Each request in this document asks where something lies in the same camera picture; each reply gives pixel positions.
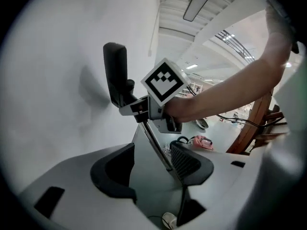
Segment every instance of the fluorescent light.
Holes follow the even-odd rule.
[[[187,67],[187,69],[191,69],[191,68],[194,68],[194,67],[198,67],[198,65],[192,65],[192,66],[189,66],[189,67]]]
[[[228,40],[229,38],[232,38],[232,37],[234,37],[234,36],[235,36],[235,35],[231,34],[231,35],[227,36],[226,38],[223,38],[223,41],[226,41],[226,40]]]
[[[193,21],[206,2],[207,0],[191,0],[183,15],[183,19]]]

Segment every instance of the white shoe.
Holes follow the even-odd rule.
[[[169,212],[164,213],[162,219],[164,226],[166,226],[168,229],[177,228],[177,217],[172,213]]]

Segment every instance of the forearm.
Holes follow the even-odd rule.
[[[291,42],[284,35],[272,33],[263,55],[243,70],[193,98],[166,105],[166,112],[179,122],[212,116],[251,103],[273,89],[280,81],[289,58]]]

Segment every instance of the ceiling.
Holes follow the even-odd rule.
[[[183,19],[189,1],[161,0],[156,63],[166,57],[195,78],[213,80],[209,84],[220,83],[247,65],[214,37],[224,29],[234,34],[255,58],[261,55],[268,38],[265,0],[208,0],[192,22]],[[282,83],[301,57],[291,54],[293,67],[286,69]],[[193,64],[198,67],[186,69]]]

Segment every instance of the pink object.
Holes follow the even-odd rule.
[[[213,150],[212,141],[205,136],[196,136],[193,139],[193,145],[199,148],[205,148],[208,150]]]

